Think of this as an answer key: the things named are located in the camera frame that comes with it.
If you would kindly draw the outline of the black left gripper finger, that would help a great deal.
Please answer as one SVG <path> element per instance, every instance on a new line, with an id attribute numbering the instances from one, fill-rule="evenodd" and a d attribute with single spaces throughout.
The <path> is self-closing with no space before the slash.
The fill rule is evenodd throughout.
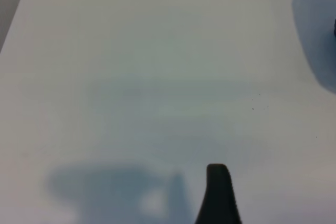
<path id="1" fill-rule="evenodd" d="M 232 179 L 224 164 L 206 168 L 206 189 L 196 223 L 241 224 Z"/>

